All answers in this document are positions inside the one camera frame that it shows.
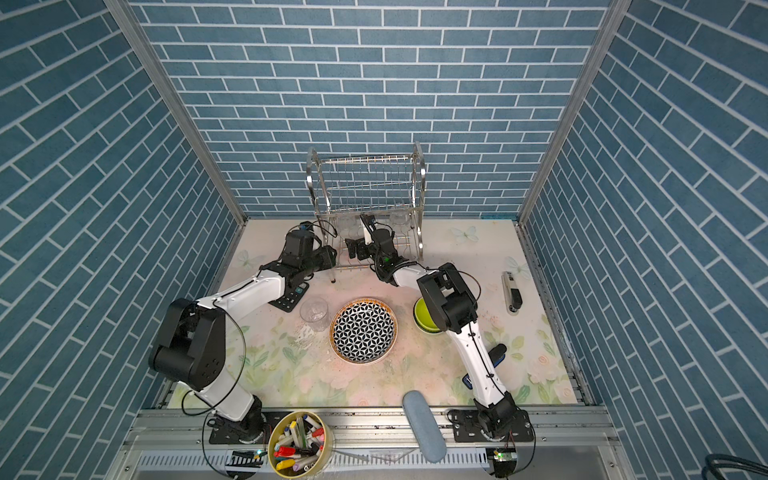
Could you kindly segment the clear pink glass cup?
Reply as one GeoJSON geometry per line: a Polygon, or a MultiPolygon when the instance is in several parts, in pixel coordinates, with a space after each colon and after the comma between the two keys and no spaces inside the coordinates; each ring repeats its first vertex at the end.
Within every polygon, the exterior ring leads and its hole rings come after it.
{"type": "Polygon", "coordinates": [[[319,296],[307,297],[301,302],[300,317],[313,331],[325,330],[330,325],[327,301],[319,296]]]}

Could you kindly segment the white patterned large bowl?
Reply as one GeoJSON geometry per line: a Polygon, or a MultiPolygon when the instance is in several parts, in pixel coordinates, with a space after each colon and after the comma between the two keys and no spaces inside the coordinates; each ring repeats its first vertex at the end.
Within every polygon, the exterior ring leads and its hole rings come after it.
{"type": "Polygon", "coordinates": [[[342,307],[330,324],[335,354],[353,365],[373,364],[392,350],[398,335],[394,311],[374,298],[360,298],[342,307]]]}

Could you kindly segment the lime green small bowl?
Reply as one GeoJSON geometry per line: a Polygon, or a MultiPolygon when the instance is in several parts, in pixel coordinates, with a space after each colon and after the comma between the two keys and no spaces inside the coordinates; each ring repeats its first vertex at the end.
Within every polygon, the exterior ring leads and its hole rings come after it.
{"type": "Polygon", "coordinates": [[[441,330],[432,320],[425,300],[419,298],[413,306],[413,318],[416,326],[424,333],[427,334],[439,334],[441,330]]]}

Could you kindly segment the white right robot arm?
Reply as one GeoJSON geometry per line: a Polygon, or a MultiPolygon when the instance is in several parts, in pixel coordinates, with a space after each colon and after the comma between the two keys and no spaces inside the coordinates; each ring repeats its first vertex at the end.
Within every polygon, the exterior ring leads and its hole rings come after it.
{"type": "Polygon", "coordinates": [[[462,273],[450,262],[427,269],[401,256],[394,244],[394,233],[387,228],[372,225],[365,230],[365,249],[377,278],[419,291],[436,327],[458,349],[473,386],[481,430],[493,439],[508,435],[514,422],[522,418],[522,410],[496,373],[483,344],[477,322],[478,302],[462,273]]]}

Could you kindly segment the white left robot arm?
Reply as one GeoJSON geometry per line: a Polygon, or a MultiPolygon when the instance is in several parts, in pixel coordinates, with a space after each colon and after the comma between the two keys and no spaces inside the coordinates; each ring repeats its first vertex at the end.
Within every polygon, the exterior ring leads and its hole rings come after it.
{"type": "Polygon", "coordinates": [[[228,327],[233,326],[246,350],[243,317],[306,292],[315,273],[336,265],[337,251],[322,243],[311,224],[290,230],[277,259],[259,267],[249,279],[197,300],[173,301],[159,327],[149,366],[166,378],[185,384],[214,414],[242,430],[261,423],[260,400],[239,384],[240,375],[226,367],[228,327]]]}

